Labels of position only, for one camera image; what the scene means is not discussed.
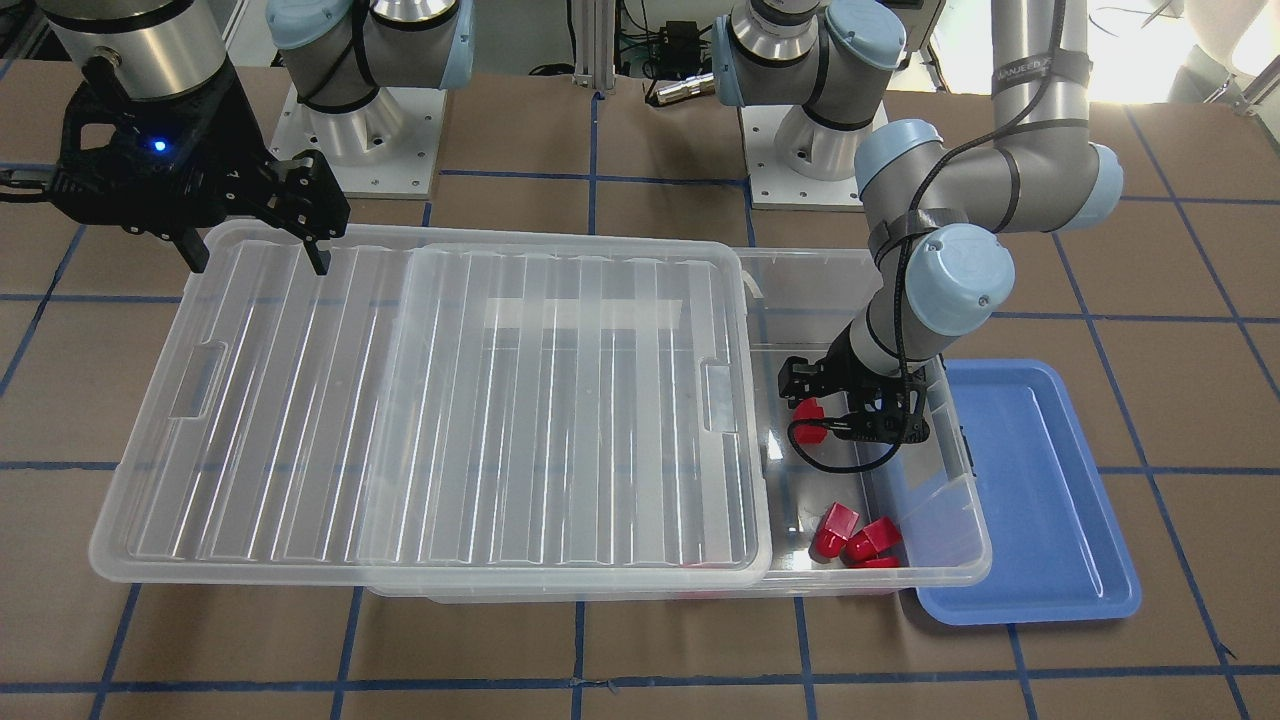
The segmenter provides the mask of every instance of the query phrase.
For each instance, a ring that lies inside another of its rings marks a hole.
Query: red block
[[[893,521],[888,518],[881,518],[849,538],[849,544],[845,546],[845,565],[854,566],[858,562],[865,562],[900,542],[902,542],[902,533],[897,530]]]
[[[845,543],[854,534],[858,527],[858,512],[845,507],[838,502],[832,502],[827,514],[822,516],[822,523],[813,534],[813,544],[809,546],[809,556],[817,562],[827,562],[840,555]]]
[[[820,420],[827,416],[827,411],[822,409],[822,404],[818,402],[817,397],[808,397],[800,401],[796,406],[795,413],[791,414],[792,420]],[[800,445],[818,445],[819,442],[827,439],[827,428],[818,425],[799,425],[795,429],[796,442]]]

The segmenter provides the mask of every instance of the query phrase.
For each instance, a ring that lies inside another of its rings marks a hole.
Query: light blue joint cap
[[[1098,154],[1098,178],[1093,181],[1093,191],[1089,192],[1080,211],[1065,225],[1057,228],[1060,231],[1092,228],[1101,223],[1116,209],[1120,193],[1124,192],[1124,168],[1120,167],[1120,159],[1116,158],[1115,151],[1106,145],[1096,142],[1089,145]]]
[[[978,329],[1014,290],[1014,258],[996,236],[956,223],[918,241],[906,266],[906,297],[931,331],[960,337]]]
[[[896,70],[906,28],[893,10],[876,0],[835,0],[827,6],[832,36],[869,65]]]
[[[347,17],[352,0],[269,0],[266,27],[280,50],[315,42]]]
[[[733,41],[728,38],[728,15],[716,18],[716,29],[712,31],[712,72],[716,73],[716,96],[721,99],[721,105],[745,106],[733,64]]]
[[[440,90],[457,90],[471,82],[471,69],[475,67],[476,38],[471,32],[475,27],[475,0],[458,0],[458,19],[453,26],[453,46],[449,59],[444,61],[444,74],[440,76]]]
[[[854,176],[858,192],[865,192],[881,170],[906,155],[909,150],[925,142],[942,142],[942,136],[924,120],[893,120],[867,136],[854,155]]]

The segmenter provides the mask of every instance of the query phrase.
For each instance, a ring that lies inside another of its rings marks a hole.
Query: blue tray
[[[1128,618],[1142,588],[1066,387],[1036,360],[952,360],[947,378],[991,533],[991,574],[919,588],[948,625]]]

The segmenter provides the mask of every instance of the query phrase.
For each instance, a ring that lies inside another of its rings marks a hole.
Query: electrical cable
[[[573,56],[573,64],[577,64],[577,33],[573,32],[573,0],[564,0],[564,22],[568,24],[568,47],[570,54]]]
[[[374,0],[367,0],[362,8],[362,12],[367,13],[372,10],[372,8],[374,8]],[[355,5],[352,5],[352,12],[356,12]],[[329,69],[325,70],[324,76],[320,77],[320,82],[317,82],[316,86],[306,95],[298,94],[300,104],[310,102],[311,100],[315,99],[316,95],[320,95],[325,87],[329,87],[329,83],[333,82],[333,78],[338,74],[338,69],[347,60],[347,56],[356,50],[356,45],[357,45],[356,29],[355,29],[355,23],[352,23],[351,38],[347,40],[347,45],[342,49],[342,53],[338,54],[338,58],[333,61],[333,64],[329,65]]]
[[[1052,19],[1052,23],[1053,24],[1052,24],[1052,27],[1050,29],[1050,40],[1048,40],[1048,50],[1047,50],[1047,53],[1050,55],[1050,61],[1048,61],[1048,68],[1047,68],[1048,73],[1041,81],[1039,87],[1036,88],[1036,94],[1032,96],[1030,101],[1027,102],[1027,106],[1023,108],[1016,115],[1014,115],[1012,118],[1010,118],[1006,123],[1004,123],[1002,126],[1000,126],[995,131],[992,131],[992,132],[989,132],[987,135],[983,135],[982,137],[975,137],[975,138],[973,138],[973,140],[970,140],[968,142],[964,142],[964,143],[956,146],[955,149],[947,151],[945,155],[942,155],[942,158],[938,159],[938,161],[933,165],[933,168],[929,169],[928,174],[924,176],[924,179],[920,181],[919,187],[916,187],[915,195],[911,197],[911,204],[910,204],[910,206],[908,208],[908,211],[906,211],[906,217],[908,218],[914,217],[919,211],[920,202],[924,200],[925,192],[928,192],[929,186],[933,184],[933,181],[937,179],[937,177],[942,173],[942,170],[943,170],[943,168],[946,168],[947,163],[950,163],[951,160],[954,160],[957,155],[960,155],[963,152],[973,150],[974,147],[978,147],[978,146],[980,146],[980,145],[983,145],[986,142],[989,142],[992,140],[997,140],[997,138],[1007,136],[1010,133],[1010,131],[1012,131],[1019,123],[1021,123],[1028,115],[1030,115],[1032,111],[1036,110],[1036,108],[1039,105],[1041,100],[1044,99],[1044,95],[1048,94],[1048,87],[1051,85],[1053,85],[1053,58],[1062,49],[1061,47],[1061,45],[1062,45],[1062,32],[1064,32],[1064,28],[1066,26],[1066,0],[1055,0],[1053,1],[1053,19]],[[909,389],[909,384],[908,384],[906,343],[904,342],[904,338],[902,338],[902,293],[904,293],[904,291],[906,288],[906,266],[908,266],[908,263],[910,260],[911,247],[913,247],[913,243],[915,242],[915,240],[918,240],[918,237],[919,237],[918,234],[913,236],[913,234],[909,233],[909,234],[904,236],[901,240],[896,241],[892,246],[890,246],[888,249],[886,249],[886,252],[887,251],[892,251],[895,247],[899,249],[897,268],[895,270],[895,282],[893,282],[893,350],[897,354],[899,380],[901,383],[900,384],[900,388],[901,388],[901,405],[902,405],[901,409],[902,409],[902,414],[904,415],[909,415],[911,413],[911,397],[910,397],[910,389]],[[801,425],[814,425],[814,424],[818,424],[819,427],[822,427],[822,423],[824,423],[824,421],[826,423],[831,423],[831,421],[837,421],[838,423],[838,420],[832,419],[832,418],[822,418],[822,419],[792,420],[787,425],[787,439],[791,442],[792,450],[796,451],[796,454],[800,456],[801,460],[804,460],[805,462],[808,462],[813,468],[815,468],[818,470],[822,470],[824,473],[855,474],[855,473],[867,473],[867,471],[874,470],[874,469],[884,465],[895,455],[897,455],[899,450],[901,450],[901,447],[902,447],[902,442],[906,439],[906,423],[901,423],[901,425],[897,429],[897,437],[893,439],[893,443],[890,445],[888,450],[884,451],[884,454],[882,456],[879,456],[878,459],[876,459],[876,460],[873,460],[870,462],[861,464],[861,465],[850,465],[850,466],[831,466],[831,465],[824,465],[824,464],[814,460],[806,452],[804,452],[800,448],[800,443],[796,442],[796,439],[795,439],[795,428],[801,427]]]
[[[1119,5],[1103,5],[1101,8],[1094,8],[1089,13],[1089,24],[1093,26],[1093,27],[1096,27],[1096,28],[1098,28],[1100,31],[1110,35],[1111,37],[1116,37],[1116,38],[1121,38],[1123,40],[1124,38],[1123,35],[1120,35],[1117,32],[1111,32],[1110,29],[1107,29],[1106,27],[1103,27],[1102,23],[1100,23],[1097,19],[1093,18],[1093,14],[1094,13],[1102,13],[1102,12],[1112,12],[1112,13],[1129,13],[1129,14],[1134,14],[1134,15],[1146,15],[1147,19],[1144,19],[1142,22],[1142,24],[1138,27],[1138,29],[1133,31],[1133,32],[1139,32],[1139,31],[1146,29],[1147,26],[1149,26],[1151,22],[1155,20],[1156,18],[1170,18],[1170,19],[1175,19],[1175,20],[1176,19],[1181,19],[1181,15],[1178,15],[1175,13],[1166,13],[1165,8],[1167,8],[1167,6],[1169,6],[1169,4],[1166,3],[1164,8],[1160,8],[1158,10],[1151,12],[1151,10],[1138,10],[1135,8],[1121,8]]]

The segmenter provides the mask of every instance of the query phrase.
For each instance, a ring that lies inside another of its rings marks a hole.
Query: clear plastic lid
[[[215,228],[91,557],[120,580],[698,589],[771,561],[737,256]]]

